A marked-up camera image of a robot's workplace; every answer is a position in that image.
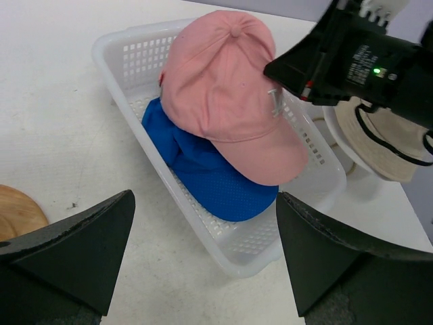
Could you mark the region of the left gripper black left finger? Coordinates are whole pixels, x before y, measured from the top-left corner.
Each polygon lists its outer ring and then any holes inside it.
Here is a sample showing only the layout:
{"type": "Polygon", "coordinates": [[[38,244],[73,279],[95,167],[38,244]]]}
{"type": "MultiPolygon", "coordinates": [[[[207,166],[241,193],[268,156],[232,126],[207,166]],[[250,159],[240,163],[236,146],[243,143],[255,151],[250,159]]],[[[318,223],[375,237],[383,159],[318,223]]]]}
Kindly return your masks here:
{"type": "Polygon", "coordinates": [[[135,213],[131,190],[1,242],[2,324],[100,324],[135,213]]]}

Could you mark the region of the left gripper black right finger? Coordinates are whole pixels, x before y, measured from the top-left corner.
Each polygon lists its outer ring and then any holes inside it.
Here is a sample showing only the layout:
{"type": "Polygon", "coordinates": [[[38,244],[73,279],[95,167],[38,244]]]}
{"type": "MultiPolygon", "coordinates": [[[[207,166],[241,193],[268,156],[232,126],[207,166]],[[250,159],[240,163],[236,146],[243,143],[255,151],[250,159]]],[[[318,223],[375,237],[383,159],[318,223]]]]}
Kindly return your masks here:
{"type": "Polygon", "coordinates": [[[431,324],[432,254],[376,238],[281,192],[276,216],[307,324],[431,324]]]}

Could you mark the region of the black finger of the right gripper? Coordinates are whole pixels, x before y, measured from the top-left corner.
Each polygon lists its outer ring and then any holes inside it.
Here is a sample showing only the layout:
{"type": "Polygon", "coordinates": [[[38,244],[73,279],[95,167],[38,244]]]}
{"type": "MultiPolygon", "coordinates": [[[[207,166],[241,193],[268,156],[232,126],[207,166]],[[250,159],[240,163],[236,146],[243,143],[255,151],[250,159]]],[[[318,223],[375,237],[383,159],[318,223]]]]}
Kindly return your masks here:
{"type": "Polygon", "coordinates": [[[298,99],[326,102],[323,79],[328,64],[327,26],[318,23],[295,46],[268,63],[264,75],[298,99]]]}

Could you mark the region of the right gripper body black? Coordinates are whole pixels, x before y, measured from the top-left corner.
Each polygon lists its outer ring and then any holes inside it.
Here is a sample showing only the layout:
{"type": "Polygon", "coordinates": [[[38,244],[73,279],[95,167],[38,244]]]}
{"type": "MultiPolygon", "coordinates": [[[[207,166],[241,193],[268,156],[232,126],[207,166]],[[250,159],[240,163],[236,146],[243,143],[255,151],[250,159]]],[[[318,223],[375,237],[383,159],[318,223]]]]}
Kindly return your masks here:
{"type": "Polygon", "coordinates": [[[419,43],[391,37],[387,21],[362,1],[332,1],[314,30],[321,57],[311,103],[335,106],[358,97],[432,128],[432,25],[419,43]]]}

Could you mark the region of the white bucket hat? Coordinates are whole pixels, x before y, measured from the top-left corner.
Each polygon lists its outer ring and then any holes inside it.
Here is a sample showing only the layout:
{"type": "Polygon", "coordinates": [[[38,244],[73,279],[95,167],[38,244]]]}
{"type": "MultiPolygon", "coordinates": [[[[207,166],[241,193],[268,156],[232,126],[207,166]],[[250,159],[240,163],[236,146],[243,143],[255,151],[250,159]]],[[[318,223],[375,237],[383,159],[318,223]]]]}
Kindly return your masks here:
{"type": "Polygon", "coordinates": [[[336,143],[339,145],[339,147],[342,149],[342,151],[354,163],[359,165],[362,169],[365,169],[368,173],[371,173],[372,175],[375,175],[376,177],[379,177],[380,179],[383,179],[384,181],[388,181],[387,178],[380,175],[379,173],[376,173],[372,168],[370,168],[361,159],[361,157],[352,149],[347,138],[345,137],[344,133],[342,132],[341,127],[338,124],[336,113],[334,112],[334,107],[329,107],[329,106],[323,107],[323,115],[324,115],[324,119],[325,119],[325,122],[327,124],[327,127],[328,127],[330,133],[332,134],[336,143]]]}

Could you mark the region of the pink baseball cap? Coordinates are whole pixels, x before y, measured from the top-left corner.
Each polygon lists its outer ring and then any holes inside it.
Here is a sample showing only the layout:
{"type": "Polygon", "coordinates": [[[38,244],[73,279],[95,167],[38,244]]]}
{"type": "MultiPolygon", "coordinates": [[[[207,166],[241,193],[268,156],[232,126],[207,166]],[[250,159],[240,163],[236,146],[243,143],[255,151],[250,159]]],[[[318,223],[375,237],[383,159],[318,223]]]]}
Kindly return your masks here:
{"type": "Polygon", "coordinates": [[[169,119],[264,186],[291,181],[309,159],[283,115],[283,89],[263,73],[274,57],[273,35],[261,20],[217,10],[178,34],[160,74],[169,119]]]}

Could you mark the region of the beige bucket hat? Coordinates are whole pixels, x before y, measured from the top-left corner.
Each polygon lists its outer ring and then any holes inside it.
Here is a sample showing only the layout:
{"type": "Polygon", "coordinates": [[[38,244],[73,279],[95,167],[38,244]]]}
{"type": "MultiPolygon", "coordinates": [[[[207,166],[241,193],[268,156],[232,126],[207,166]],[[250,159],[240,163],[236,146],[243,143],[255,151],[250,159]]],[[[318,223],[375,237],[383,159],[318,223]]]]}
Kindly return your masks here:
{"type": "Polygon", "coordinates": [[[336,119],[353,151],[379,175],[400,183],[411,181],[417,168],[431,167],[428,130],[389,109],[368,113],[366,102],[352,97],[335,107],[336,119]]]}

